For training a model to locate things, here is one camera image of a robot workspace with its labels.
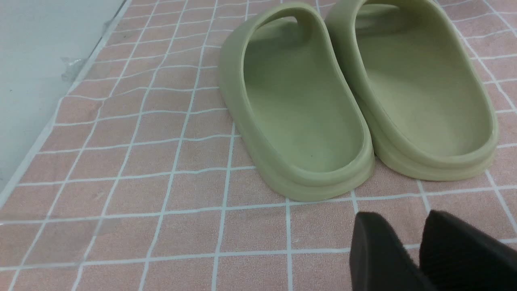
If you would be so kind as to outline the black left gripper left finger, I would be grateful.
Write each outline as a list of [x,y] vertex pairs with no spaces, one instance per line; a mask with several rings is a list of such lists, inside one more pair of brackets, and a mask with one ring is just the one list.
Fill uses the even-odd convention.
[[436,291],[380,214],[355,216],[349,258],[353,291]]

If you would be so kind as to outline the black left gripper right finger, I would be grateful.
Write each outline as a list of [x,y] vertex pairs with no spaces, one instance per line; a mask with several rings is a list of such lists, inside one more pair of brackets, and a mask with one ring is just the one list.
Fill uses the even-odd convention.
[[431,210],[419,268],[440,291],[515,291],[517,253],[445,211]]

